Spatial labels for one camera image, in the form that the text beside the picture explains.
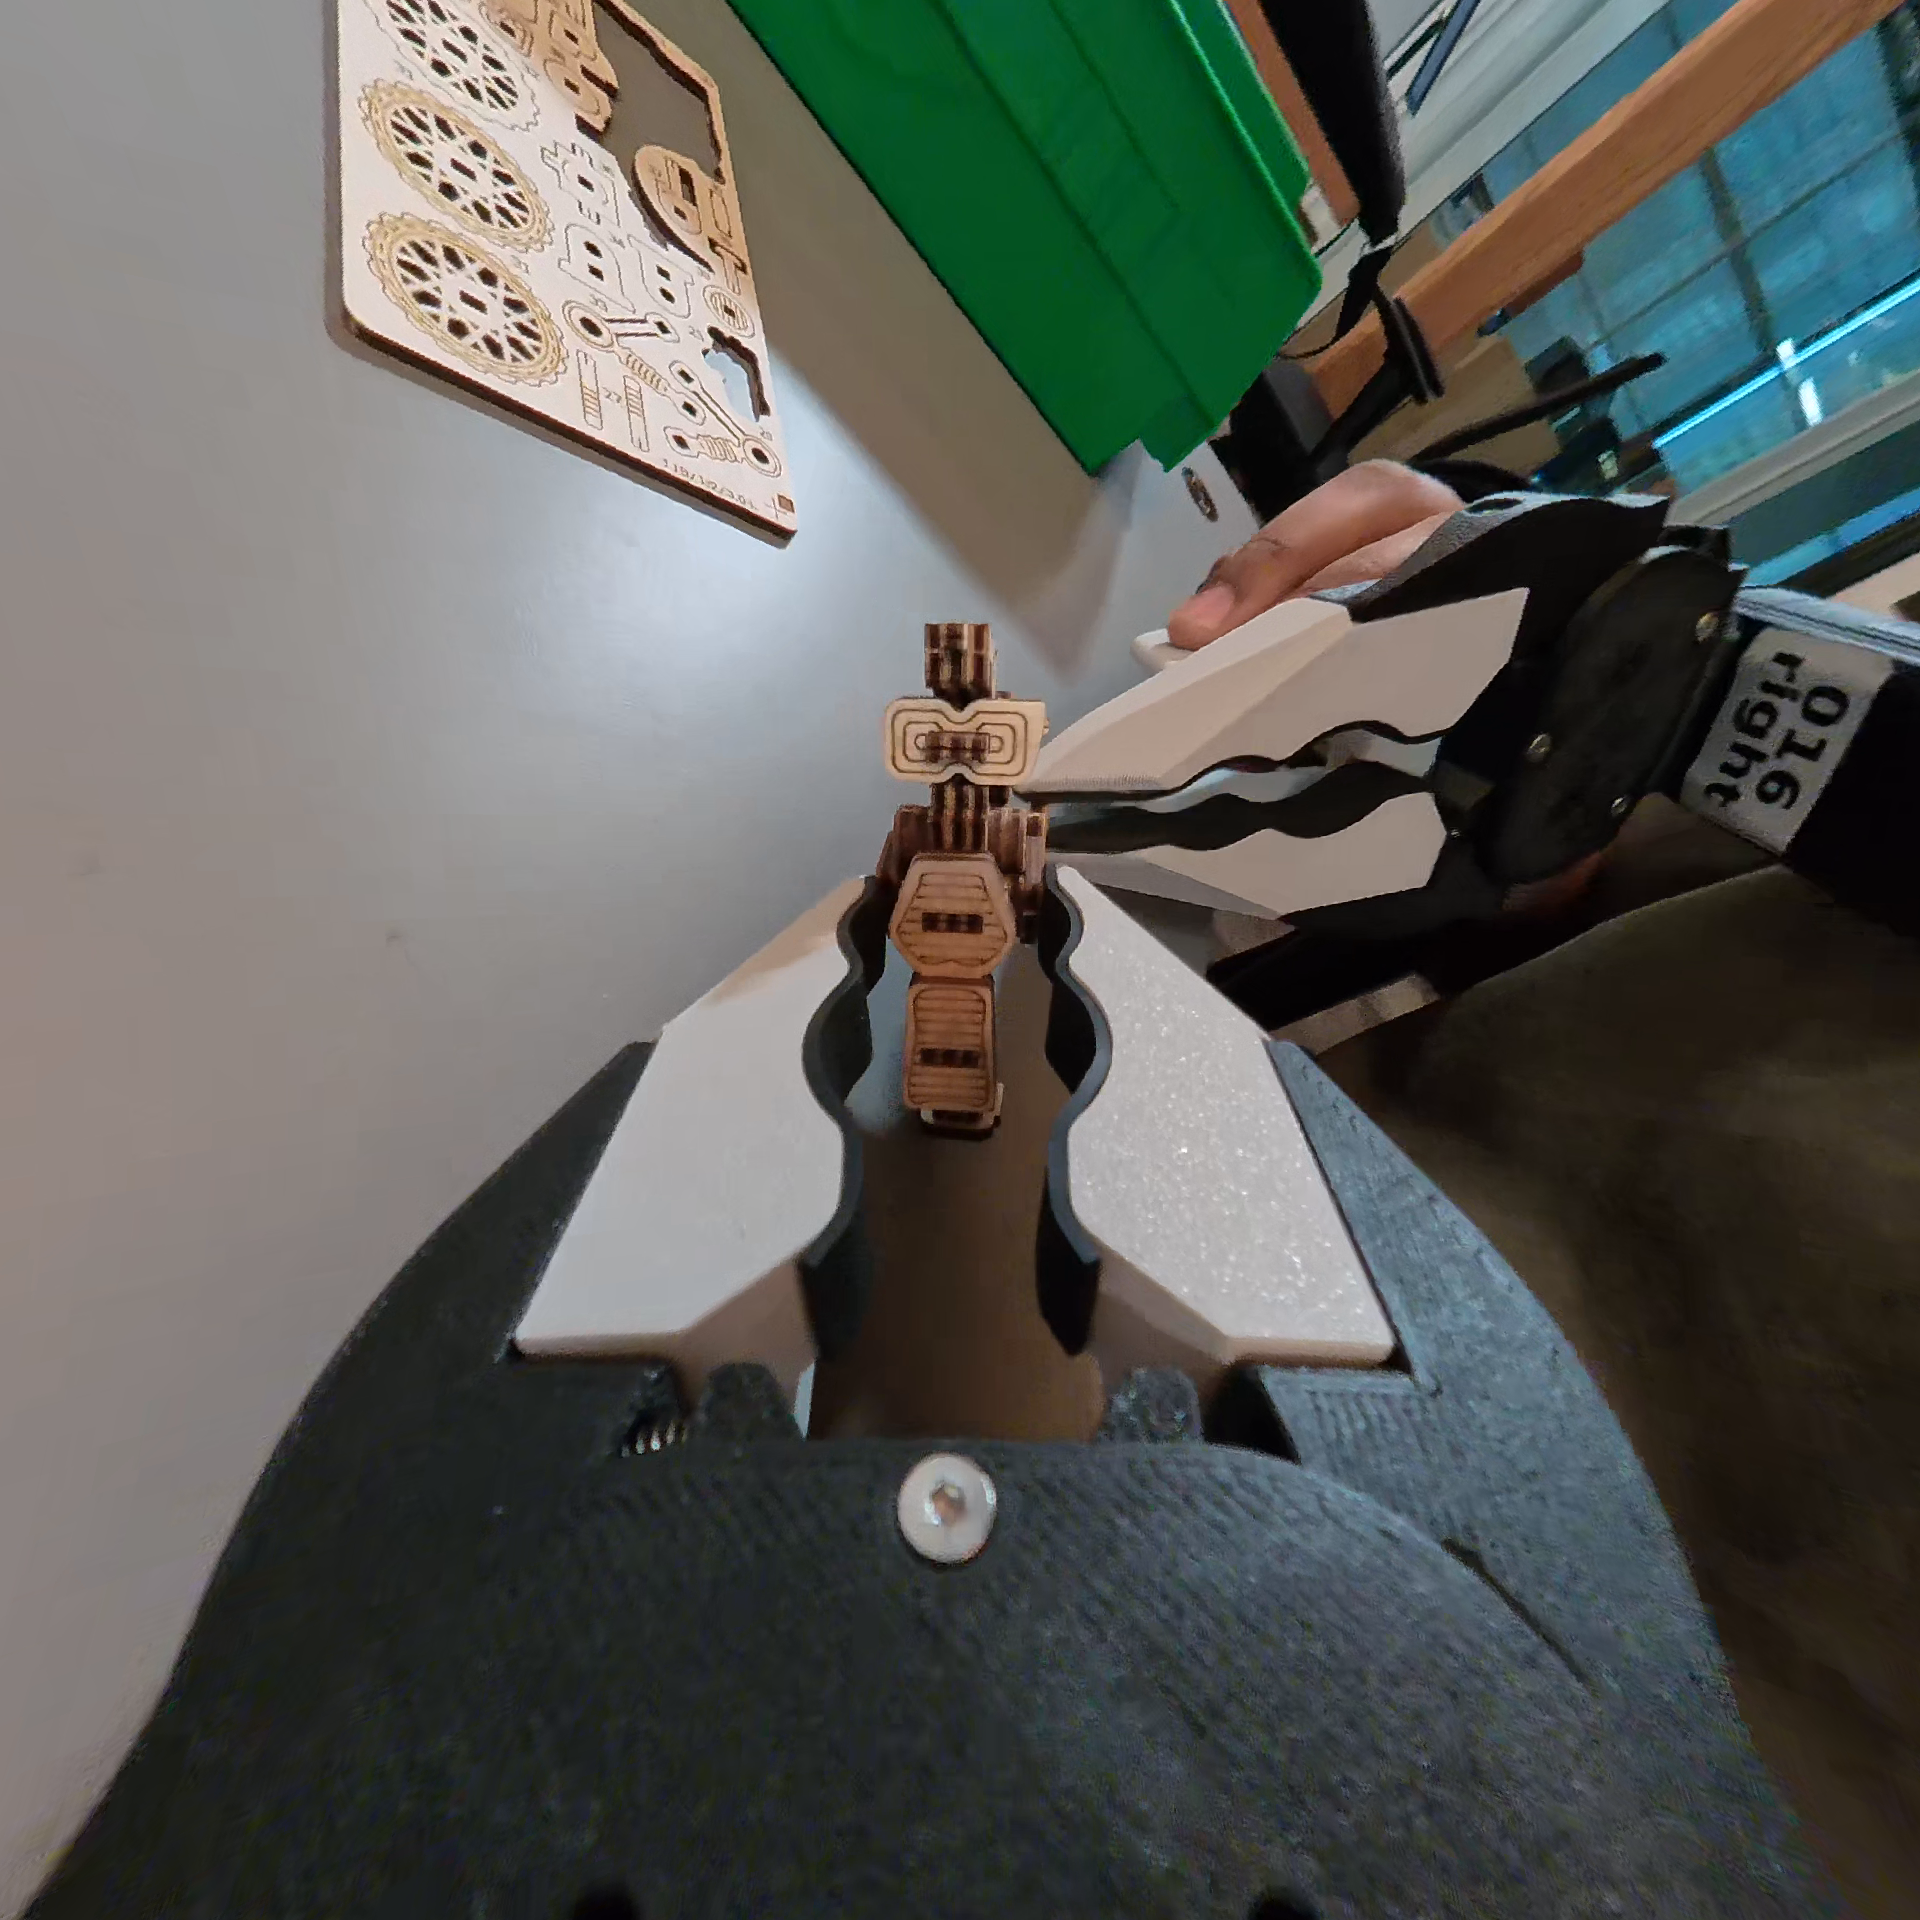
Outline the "person's olive trousers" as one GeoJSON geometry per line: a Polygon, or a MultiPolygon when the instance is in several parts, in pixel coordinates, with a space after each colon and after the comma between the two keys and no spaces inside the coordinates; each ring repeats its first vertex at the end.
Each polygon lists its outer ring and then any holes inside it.
{"type": "Polygon", "coordinates": [[[1854,1918],[1916,1918],[1916,940],[1761,867],[1318,1054],[1557,1319],[1854,1918]]]}

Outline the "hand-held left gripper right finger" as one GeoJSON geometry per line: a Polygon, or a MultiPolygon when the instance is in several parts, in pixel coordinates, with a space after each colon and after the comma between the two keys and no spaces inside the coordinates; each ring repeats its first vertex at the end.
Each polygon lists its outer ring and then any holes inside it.
{"type": "Polygon", "coordinates": [[[1101,1371],[1377,1371],[1378,1290],[1266,1035],[1086,876],[1049,867],[1037,1298],[1101,1371]]]}

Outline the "person's right hand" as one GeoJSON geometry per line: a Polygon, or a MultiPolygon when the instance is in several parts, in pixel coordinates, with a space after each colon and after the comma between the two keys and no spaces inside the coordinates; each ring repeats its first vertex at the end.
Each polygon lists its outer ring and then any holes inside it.
{"type": "Polygon", "coordinates": [[[1340,472],[1214,562],[1167,621],[1176,651],[1204,651],[1286,601],[1377,581],[1461,513],[1441,480],[1398,466],[1340,472]]]}

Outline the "green plastic bin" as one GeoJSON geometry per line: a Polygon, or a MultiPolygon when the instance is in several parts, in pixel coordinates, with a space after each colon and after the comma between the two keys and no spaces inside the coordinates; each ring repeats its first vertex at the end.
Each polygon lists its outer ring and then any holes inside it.
{"type": "Polygon", "coordinates": [[[1320,296],[1225,3],[731,3],[1081,469],[1180,469],[1320,296]]]}

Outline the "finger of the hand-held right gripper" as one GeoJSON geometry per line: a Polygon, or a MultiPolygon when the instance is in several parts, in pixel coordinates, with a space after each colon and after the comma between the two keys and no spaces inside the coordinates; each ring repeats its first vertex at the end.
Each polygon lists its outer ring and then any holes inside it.
{"type": "Polygon", "coordinates": [[[1383,619],[1290,601],[1047,738],[1032,798],[1162,798],[1233,759],[1282,764],[1323,735],[1450,733],[1511,660],[1528,592],[1383,619]]]}
{"type": "Polygon", "coordinates": [[[1417,772],[1383,759],[1211,772],[1167,802],[1049,810],[1049,859],[1094,884],[1286,921],[1419,888],[1450,830],[1417,772]]]}

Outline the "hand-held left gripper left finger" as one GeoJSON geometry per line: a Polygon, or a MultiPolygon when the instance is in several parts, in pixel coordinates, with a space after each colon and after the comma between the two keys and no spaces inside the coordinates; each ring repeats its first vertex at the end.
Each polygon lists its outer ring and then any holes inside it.
{"type": "Polygon", "coordinates": [[[516,1325],[526,1357],[660,1357],[685,1393],[816,1360],[800,1253],[843,1199],[845,1138],[804,1035],[851,974],[845,879],[663,1031],[516,1325]]]}

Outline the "laser-cut wooden puzzle sheet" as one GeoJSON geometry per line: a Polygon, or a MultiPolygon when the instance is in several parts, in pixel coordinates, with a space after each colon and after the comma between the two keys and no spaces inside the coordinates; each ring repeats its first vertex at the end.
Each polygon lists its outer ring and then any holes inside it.
{"type": "Polygon", "coordinates": [[[710,71],[636,3],[337,3],[334,71],[351,329],[795,535],[710,71]]]}

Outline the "wooden railing beam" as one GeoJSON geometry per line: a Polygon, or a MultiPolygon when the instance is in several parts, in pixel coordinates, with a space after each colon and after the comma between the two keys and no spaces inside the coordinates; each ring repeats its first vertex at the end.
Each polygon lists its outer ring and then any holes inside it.
{"type": "Polygon", "coordinates": [[[1887,11],[1894,3],[1739,3],[1721,11],[1403,281],[1401,301],[1427,345],[1450,350],[1507,299],[1545,288],[1595,237],[1887,11]]]}

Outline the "small wooden puzzle model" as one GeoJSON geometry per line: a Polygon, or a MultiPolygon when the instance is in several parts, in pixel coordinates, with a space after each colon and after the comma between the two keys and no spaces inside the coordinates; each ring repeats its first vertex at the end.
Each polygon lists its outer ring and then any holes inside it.
{"type": "Polygon", "coordinates": [[[883,714],[883,764],[923,785],[888,827],[876,884],[888,945],[911,969],[903,1099],[946,1138],[998,1125],[997,971],[1040,923],[1047,810],[1020,802],[1047,708],[998,690],[988,621],[923,625],[923,690],[883,714]]]}

